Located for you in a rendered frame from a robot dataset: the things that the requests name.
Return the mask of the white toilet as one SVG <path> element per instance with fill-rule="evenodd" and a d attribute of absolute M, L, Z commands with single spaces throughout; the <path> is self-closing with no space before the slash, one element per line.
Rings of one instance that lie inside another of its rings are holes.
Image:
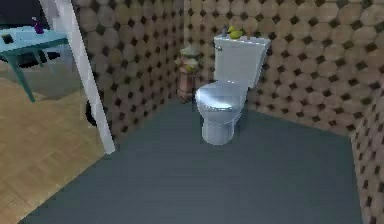
<path fill-rule="evenodd" d="M 233 138 L 248 89 L 257 86 L 270 45 L 270 39 L 261 37 L 214 37 L 214 81 L 195 92 L 203 118 L 202 138 L 207 143 L 224 145 Z"/>

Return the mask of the yellow green cloth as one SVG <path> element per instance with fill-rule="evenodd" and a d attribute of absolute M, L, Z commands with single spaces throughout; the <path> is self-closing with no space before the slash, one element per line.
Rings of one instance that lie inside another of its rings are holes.
<path fill-rule="evenodd" d="M 231 39 L 239 39 L 243 36 L 244 32 L 242 30 L 237 30 L 234 26 L 228 28 L 227 34 Z"/>

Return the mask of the purple bottle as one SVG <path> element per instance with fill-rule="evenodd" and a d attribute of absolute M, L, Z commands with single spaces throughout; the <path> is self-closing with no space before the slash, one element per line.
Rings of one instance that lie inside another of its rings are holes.
<path fill-rule="evenodd" d="M 32 20 L 33 20 L 33 27 L 34 27 L 35 32 L 37 34 L 43 34 L 44 30 L 43 30 L 42 24 L 38 21 L 38 19 L 36 17 L 32 17 Z"/>

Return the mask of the teal table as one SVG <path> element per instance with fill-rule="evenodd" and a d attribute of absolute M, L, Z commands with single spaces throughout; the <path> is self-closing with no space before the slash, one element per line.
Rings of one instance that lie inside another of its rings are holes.
<path fill-rule="evenodd" d="M 14 40 L 13 43 L 5 44 L 1 38 L 4 34 L 10 34 Z M 68 43 L 66 35 L 62 32 L 44 29 L 43 34 L 37 34 L 33 27 L 22 26 L 8 29 L 0 29 L 0 57 L 4 58 L 16 74 L 19 83 L 23 87 L 29 100 L 34 103 L 35 98 L 25 79 L 24 73 L 19 67 L 18 56 L 25 53 L 32 53 L 40 67 L 44 64 L 39 52 L 42 51 L 47 63 L 50 62 L 46 52 L 47 48 L 65 45 Z"/>

